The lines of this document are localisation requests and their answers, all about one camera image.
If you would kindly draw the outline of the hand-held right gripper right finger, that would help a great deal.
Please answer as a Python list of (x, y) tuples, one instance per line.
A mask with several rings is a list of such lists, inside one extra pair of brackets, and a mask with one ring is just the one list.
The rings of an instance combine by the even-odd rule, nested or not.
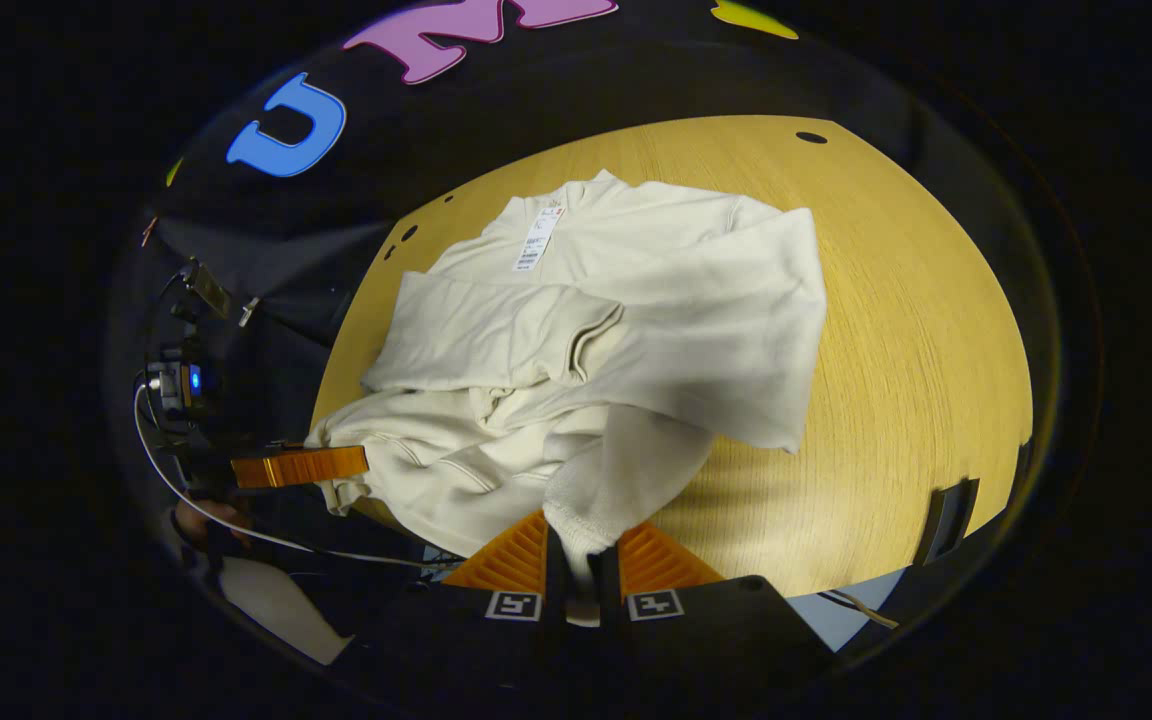
[(836, 655), (776, 588), (723, 578), (644, 523), (599, 558), (602, 694), (620, 707), (767, 707)]

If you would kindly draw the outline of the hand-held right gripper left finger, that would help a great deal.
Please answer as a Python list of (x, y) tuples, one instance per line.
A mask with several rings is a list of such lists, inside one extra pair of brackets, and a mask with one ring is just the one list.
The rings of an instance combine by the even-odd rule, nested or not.
[(532, 511), (445, 577), (397, 593), (334, 661), (388, 707), (544, 707), (561, 691), (564, 552)]

